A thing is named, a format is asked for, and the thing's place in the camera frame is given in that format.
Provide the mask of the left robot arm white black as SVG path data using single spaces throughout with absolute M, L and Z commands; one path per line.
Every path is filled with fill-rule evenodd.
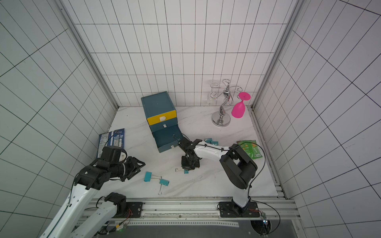
M 116 232 L 131 218 L 139 218 L 142 202 L 128 202 L 126 196 L 112 192 L 81 225 L 87 205 L 102 186 L 112 180 L 124 182 L 137 175 L 145 166 L 143 161 L 128 156 L 118 146 L 106 146 L 99 158 L 75 176 L 68 198 L 42 233 L 43 238 L 92 238 Z

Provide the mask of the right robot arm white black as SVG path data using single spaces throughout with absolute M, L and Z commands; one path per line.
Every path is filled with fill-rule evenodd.
M 181 166 L 185 170 L 200 167 L 201 159 L 219 161 L 230 182 L 234 185 L 231 202 L 220 202 L 218 208 L 221 217 L 248 217 L 259 215 L 252 212 L 250 204 L 250 182 L 255 178 L 258 166 L 238 144 L 221 147 L 209 144 L 201 139 L 179 140 L 178 146 L 184 151 Z

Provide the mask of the teal bottom drawer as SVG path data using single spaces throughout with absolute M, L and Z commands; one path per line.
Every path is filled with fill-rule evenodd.
M 178 125 L 174 125 L 153 132 L 152 135 L 155 139 L 159 153 L 162 153 L 164 151 L 170 150 L 171 148 L 178 146 L 179 142 L 183 138 L 183 135 Z

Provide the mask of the teal shiny binder clip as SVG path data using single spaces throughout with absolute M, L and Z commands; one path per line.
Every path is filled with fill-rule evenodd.
M 164 191 L 164 188 L 166 188 L 169 185 L 169 181 L 161 178 L 159 180 L 159 184 L 160 184 L 160 189 L 158 194 L 161 195 Z

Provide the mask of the yellow top drawer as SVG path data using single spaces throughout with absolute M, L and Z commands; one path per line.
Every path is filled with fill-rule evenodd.
M 174 119 L 176 117 L 177 117 L 177 111 L 176 110 L 172 110 L 172 111 L 169 111 L 169 112 L 165 112 L 165 113 L 162 113 L 162 114 L 159 114 L 159 115 L 155 115 L 155 116 L 149 117 L 149 118 L 147 118 L 147 122 L 148 122 L 148 124 L 150 126 L 152 126 L 152 125 L 155 125 L 155 124 L 159 124 L 161 122 L 165 122 L 165 121 Z

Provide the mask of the teal drawer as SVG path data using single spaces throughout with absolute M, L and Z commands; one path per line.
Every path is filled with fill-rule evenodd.
M 156 131 L 164 130 L 166 128 L 175 126 L 177 124 L 178 124 L 178 119 L 173 118 L 173 119 L 169 119 L 167 121 L 163 121 L 163 122 L 160 122 L 157 124 L 153 124 L 150 126 L 150 129 L 151 129 L 151 132 L 156 132 Z
M 155 139 L 159 153 L 162 153 L 164 151 L 170 150 L 171 148 L 178 146 L 179 142 L 183 138 L 183 135 L 178 125 L 174 125 L 153 132 L 152 135 Z

